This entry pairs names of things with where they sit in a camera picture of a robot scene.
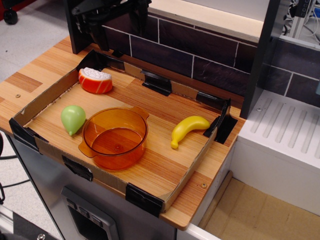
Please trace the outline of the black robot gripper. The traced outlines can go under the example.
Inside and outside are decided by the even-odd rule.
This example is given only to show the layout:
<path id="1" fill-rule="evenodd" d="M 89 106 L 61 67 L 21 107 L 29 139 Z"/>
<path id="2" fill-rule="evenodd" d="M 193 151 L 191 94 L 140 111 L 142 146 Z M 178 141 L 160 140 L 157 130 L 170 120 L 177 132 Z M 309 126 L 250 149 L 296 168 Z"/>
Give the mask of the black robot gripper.
<path id="1" fill-rule="evenodd" d="M 103 51 L 109 51 L 109 43 L 102 24 L 129 14 L 131 26 L 141 37 L 148 21 L 150 0 L 84 0 L 73 8 L 78 29 L 88 32 Z"/>

